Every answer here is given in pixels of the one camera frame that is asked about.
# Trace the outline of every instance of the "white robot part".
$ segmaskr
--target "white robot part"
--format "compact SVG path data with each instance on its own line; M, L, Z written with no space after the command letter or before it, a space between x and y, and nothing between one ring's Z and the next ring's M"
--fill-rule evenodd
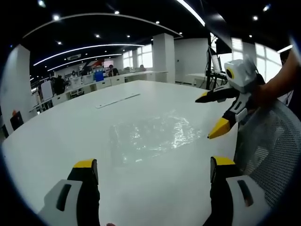
M241 93L251 91L256 83L256 66L248 55L244 60L225 63L225 70L229 84Z

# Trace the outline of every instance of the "blue container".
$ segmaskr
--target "blue container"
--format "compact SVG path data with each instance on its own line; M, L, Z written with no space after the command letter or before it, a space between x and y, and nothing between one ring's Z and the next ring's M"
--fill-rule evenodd
M103 80L103 71L95 72L95 80L102 81Z

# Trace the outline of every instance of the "mesh chair back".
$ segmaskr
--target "mesh chair back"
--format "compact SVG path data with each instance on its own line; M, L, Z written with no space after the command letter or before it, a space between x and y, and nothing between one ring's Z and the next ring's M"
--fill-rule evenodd
M258 109L240 128L235 163L265 192L270 207L284 192L301 153L301 122L284 104Z

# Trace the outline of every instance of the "white pillar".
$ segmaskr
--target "white pillar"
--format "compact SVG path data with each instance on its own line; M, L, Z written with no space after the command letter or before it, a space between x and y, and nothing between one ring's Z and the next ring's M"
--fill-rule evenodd
M20 111L24 123L32 117L29 113L32 96L29 57L30 51L18 45L9 54L3 70L0 86L0 104L3 122L8 134L14 131L10 123L14 110Z
M164 33L156 35L153 38L153 70L168 71L167 82L174 83L174 37Z
M138 54L137 54L137 50L133 50L133 67L137 68L140 65L138 65Z

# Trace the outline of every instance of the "clear plastic sheet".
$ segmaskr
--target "clear plastic sheet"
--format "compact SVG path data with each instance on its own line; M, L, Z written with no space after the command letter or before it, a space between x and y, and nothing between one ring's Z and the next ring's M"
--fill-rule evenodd
M153 158L193 142L200 134L175 112L114 125L110 128L112 161L120 165Z

